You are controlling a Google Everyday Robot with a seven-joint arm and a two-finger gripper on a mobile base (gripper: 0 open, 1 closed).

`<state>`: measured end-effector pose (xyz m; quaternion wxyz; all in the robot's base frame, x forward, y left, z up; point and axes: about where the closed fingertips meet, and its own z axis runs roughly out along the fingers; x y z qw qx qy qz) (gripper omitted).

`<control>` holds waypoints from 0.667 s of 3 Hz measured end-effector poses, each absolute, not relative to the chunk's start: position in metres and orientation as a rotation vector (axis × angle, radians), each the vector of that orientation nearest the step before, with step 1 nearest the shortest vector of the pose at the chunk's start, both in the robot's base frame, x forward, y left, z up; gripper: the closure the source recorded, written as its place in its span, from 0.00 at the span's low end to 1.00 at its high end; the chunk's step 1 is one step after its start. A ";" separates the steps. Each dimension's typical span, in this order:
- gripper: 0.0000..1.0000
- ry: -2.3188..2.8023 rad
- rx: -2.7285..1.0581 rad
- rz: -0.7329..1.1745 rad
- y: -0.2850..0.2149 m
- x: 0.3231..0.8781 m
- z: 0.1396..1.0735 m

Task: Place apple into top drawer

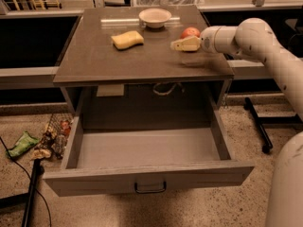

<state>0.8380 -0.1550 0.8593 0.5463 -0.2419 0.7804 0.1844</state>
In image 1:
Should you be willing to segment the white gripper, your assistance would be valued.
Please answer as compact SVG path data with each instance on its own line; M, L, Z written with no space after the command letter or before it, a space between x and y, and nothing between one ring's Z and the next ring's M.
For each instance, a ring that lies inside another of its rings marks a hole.
M194 52L201 47L206 53L220 53L221 50L216 45L220 29L220 26L210 26L201 32L200 39L196 36L187 36L171 42L170 48L175 51Z

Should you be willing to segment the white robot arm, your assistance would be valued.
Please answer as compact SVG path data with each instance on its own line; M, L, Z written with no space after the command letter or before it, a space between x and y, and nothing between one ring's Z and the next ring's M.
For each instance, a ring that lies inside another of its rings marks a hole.
M265 21L250 18L238 26L211 26L199 36L171 42L170 48L261 62L303 119L303 61L280 44ZM265 227L303 227L303 132L291 138L276 159Z

